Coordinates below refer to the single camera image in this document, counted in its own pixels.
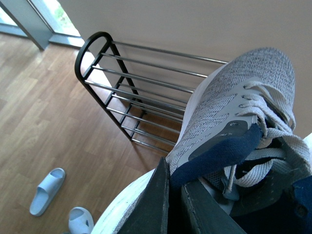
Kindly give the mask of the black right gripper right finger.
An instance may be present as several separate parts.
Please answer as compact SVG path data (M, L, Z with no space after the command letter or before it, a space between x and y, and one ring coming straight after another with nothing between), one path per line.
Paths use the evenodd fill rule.
M244 234L245 231L226 214L200 182L181 188L184 234Z

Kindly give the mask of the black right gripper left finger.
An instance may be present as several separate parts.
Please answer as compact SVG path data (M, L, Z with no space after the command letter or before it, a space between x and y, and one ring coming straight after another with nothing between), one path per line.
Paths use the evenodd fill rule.
M169 165L162 157L119 234L167 233L169 178Z

